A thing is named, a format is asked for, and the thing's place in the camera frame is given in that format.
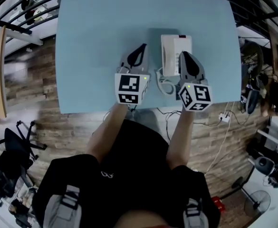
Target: floor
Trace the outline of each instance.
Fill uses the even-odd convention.
[[[50,162],[55,158],[68,157],[83,153],[91,134],[101,124],[106,112],[87,114],[61,114],[59,110],[55,72],[55,39],[49,39],[43,46],[26,49],[5,60],[5,84],[8,101],[8,116],[0,120],[0,138],[3,138],[6,127],[16,131],[16,121],[25,123],[22,131],[35,121],[32,139],[45,143],[45,151],[34,150],[39,159],[31,166],[28,173],[37,185],[40,184]],[[196,114],[197,123],[214,125],[219,122],[218,115],[227,106],[231,110],[233,103],[214,104],[208,111]],[[176,108],[161,108],[170,112]],[[152,109],[157,116],[164,139],[167,140],[165,115]],[[248,115],[238,110],[235,102],[233,112],[240,123]],[[168,122],[168,133],[171,136],[177,124],[178,115],[172,115]],[[218,153],[221,152],[210,171],[206,174],[212,196],[221,196],[231,190],[232,183],[239,177],[246,177],[252,168],[248,162],[245,147],[255,135],[257,129],[266,126],[268,118],[260,116],[260,110],[249,117],[244,125],[239,125],[232,115],[228,133],[228,123],[209,127],[195,124],[192,134],[191,157],[188,167],[206,172]]]
[[[226,210],[221,214],[220,228],[247,228],[260,217],[260,214],[253,218],[246,214],[244,209],[246,199],[247,196],[238,191],[222,201]]]

